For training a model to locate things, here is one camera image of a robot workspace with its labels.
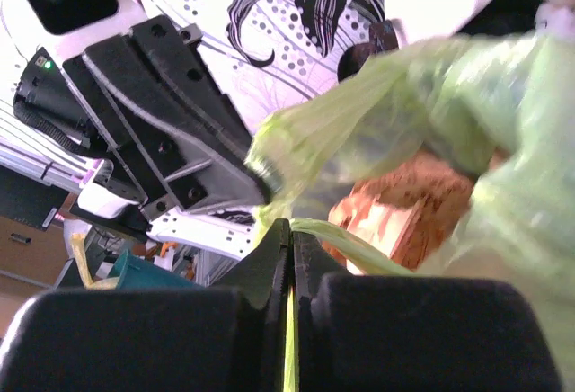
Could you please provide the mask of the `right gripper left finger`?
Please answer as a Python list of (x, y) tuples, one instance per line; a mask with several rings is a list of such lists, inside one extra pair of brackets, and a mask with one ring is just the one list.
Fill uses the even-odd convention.
[(258, 246), (218, 282), (239, 298), (228, 391), (283, 388), (291, 230), (276, 220)]

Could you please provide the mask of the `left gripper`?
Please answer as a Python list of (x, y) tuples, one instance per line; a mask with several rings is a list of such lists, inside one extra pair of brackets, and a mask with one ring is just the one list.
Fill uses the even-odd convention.
[(162, 203), (212, 212), (270, 200), (270, 188), (243, 163), (250, 133), (197, 46), (157, 16), (64, 63), (99, 154), (81, 209), (115, 219), (144, 200), (151, 212)]

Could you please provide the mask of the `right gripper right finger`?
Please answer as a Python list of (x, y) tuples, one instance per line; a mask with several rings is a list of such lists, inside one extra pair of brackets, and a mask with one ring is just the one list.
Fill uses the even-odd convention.
[(295, 316), (298, 391), (320, 391), (322, 362), (318, 344), (319, 327), (314, 324), (312, 302), (324, 274), (345, 268), (322, 247), (313, 235), (293, 233), (295, 272)]

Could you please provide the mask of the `green trash bag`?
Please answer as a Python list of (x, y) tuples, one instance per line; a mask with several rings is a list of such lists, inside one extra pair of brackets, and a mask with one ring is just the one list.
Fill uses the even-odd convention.
[(492, 278), (532, 305), (574, 388), (574, 46), (422, 41), (271, 114), (247, 165), (288, 218), (360, 270)]

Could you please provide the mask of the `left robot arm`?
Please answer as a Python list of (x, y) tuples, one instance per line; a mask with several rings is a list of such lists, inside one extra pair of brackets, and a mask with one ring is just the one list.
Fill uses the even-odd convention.
[(80, 212), (154, 220), (261, 205), (270, 188), (246, 167), (251, 135), (199, 54), (196, 25), (165, 16), (57, 66), (40, 50), (24, 69), (15, 116), (65, 150), (99, 159)]

